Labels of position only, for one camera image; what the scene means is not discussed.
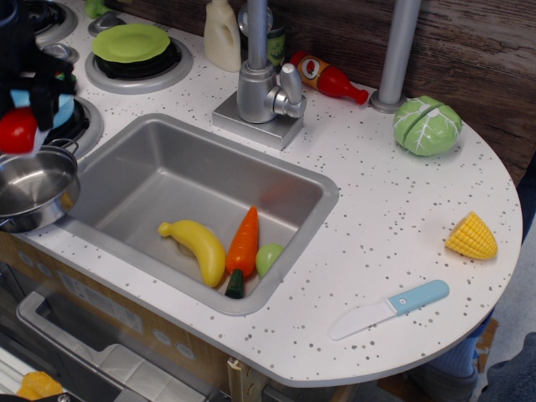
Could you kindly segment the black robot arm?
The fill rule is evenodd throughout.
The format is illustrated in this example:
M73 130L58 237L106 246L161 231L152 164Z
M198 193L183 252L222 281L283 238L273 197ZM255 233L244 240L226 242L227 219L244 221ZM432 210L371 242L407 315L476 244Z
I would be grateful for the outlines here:
M76 93L73 65L38 48L21 1L1 2L1 115L14 108L12 90L26 90L41 131L52 128L59 96Z

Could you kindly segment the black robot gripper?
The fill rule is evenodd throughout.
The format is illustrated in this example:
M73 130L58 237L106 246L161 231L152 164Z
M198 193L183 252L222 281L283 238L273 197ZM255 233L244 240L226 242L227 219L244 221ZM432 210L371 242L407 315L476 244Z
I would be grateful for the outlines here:
M73 65L56 64L38 49L35 42L17 48L1 42L1 112L14 108L10 90L27 90L30 107L40 131L53 127L61 94L74 95Z

